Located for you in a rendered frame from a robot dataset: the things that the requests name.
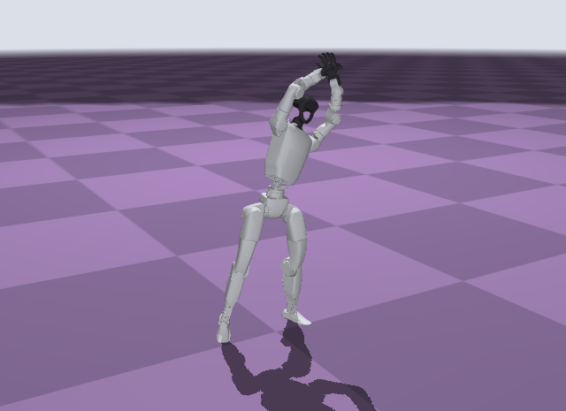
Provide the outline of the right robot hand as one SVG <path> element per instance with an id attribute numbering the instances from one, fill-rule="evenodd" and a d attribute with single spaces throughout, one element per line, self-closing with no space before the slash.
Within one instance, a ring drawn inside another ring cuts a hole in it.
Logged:
<path id="1" fill-rule="evenodd" d="M 341 65 L 340 63 L 336 63 L 336 64 L 337 64 L 339 70 L 340 70 L 340 68 L 343 69 L 343 67 L 342 67 L 342 65 Z M 320 66 L 319 68 L 322 68 L 322 70 L 321 70 L 321 72 L 320 72 L 321 75 L 322 75 L 323 77 L 325 77 L 325 76 L 328 74 L 328 71 L 330 71 L 331 69 L 333 69 L 334 66 L 335 66 L 335 64 L 329 64 L 329 65 Z M 319 69 L 319 68 L 318 68 L 318 69 Z M 337 71 L 338 71 L 338 70 L 337 70 Z"/>

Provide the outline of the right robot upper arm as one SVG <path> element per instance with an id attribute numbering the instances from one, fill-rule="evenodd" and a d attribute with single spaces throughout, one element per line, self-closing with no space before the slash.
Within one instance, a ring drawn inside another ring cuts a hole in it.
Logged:
<path id="1" fill-rule="evenodd" d="M 279 107 L 270 119 L 270 126 L 275 136 L 279 137 L 286 131 L 287 118 L 292 110 L 294 99 L 302 98 L 303 94 L 304 89 L 295 83 L 292 83 L 288 87 L 284 97 L 279 103 Z"/>

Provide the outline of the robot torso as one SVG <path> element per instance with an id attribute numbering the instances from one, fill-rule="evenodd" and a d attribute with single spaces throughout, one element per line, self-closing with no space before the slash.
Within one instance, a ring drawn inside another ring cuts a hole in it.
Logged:
<path id="1" fill-rule="evenodd" d="M 274 180 L 267 193 L 261 193 L 260 202 L 264 204 L 264 217 L 282 218 L 287 214 L 288 198 L 284 195 L 286 186 L 293 185 L 299 178 L 312 145 L 310 136 L 299 129 L 296 123 L 289 123 L 279 137 L 272 134 L 264 161 L 264 176 Z"/>

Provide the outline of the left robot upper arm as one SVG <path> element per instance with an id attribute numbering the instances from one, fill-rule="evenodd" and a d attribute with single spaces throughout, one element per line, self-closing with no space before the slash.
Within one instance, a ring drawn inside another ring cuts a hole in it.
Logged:
<path id="1" fill-rule="evenodd" d="M 310 152 L 318 150 L 321 142 L 332 131 L 332 129 L 340 123 L 340 114 L 329 110 L 325 114 L 325 123 L 320 125 L 311 135 L 312 145 Z"/>

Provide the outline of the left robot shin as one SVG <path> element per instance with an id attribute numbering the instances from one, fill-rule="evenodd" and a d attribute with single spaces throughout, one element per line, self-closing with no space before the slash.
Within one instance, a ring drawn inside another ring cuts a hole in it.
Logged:
<path id="1" fill-rule="evenodd" d="M 293 314 L 297 312 L 296 309 L 302 286 L 302 266 L 297 269 L 294 275 L 282 275 L 282 283 L 287 297 L 287 313 Z"/>

